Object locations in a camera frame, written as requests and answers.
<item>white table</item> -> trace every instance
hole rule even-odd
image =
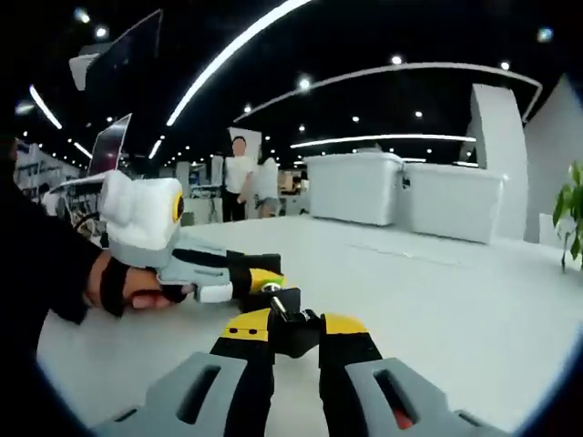
[[[185,231],[248,253],[279,251],[316,312],[354,315],[384,357],[398,357],[464,408],[514,430],[554,382],[579,333],[583,274],[560,251],[523,242],[490,247],[308,217]],[[92,311],[80,327],[49,317],[39,355],[88,425],[141,404],[147,387],[194,351],[209,351],[232,305],[188,300],[114,320]],[[278,357],[266,435],[327,435],[317,351]]]

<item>white container lid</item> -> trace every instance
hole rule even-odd
[[[336,164],[346,161],[393,161],[395,164],[402,166],[404,163],[401,157],[394,153],[343,153],[335,155],[325,155],[323,157],[305,157],[304,162],[307,164]]]
[[[404,170],[408,172],[427,172],[427,173],[441,173],[452,176],[469,176],[472,178],[489,178],[489,179],[499,179],[508,180],[508,176],[500,175],[492,172],[491,170],[486,170],[483,168],[471,168],[471,167],[454,167],[439,164],[421,164],[418,162],[405,163]]]

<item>white wall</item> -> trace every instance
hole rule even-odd
[[[507,176],[496,234],[523,239],[527,225],[527,146],[514,93],[474,84],[471,110],[470,129],[476,136],[479,167]]]
[[[525,127],[528,153],[527,241],[538,242],[538,214],[552,214],[573,160],[583,162],[583,107],[566,76]]]

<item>green plant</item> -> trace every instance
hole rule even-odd
[[[564,236],[563,258],[561,259],[561,266],[565,271],[565,256],[567,255],[568,240],[573,236],[571,243],[571,256],[573,260],[583,253],[583,185],[581,185],[581,167],[577,161],[568,169],[572,182],[565,184],[557,196],[557,204],[555,212],[553,212],[553,224],[557,228],[558,222],[564,217],[571,217],[573,219],[573,228],[567,230]],[[583,269],[583,257],[581,257],[581,268]]]

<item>white storage box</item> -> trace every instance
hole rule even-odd
[[[397,172],[392,153],[306,158],[314,217],[385,226],[393,223]]]
[[[488,244],[494,234],[504,178],[480,168],[406,164],[413,232]]]

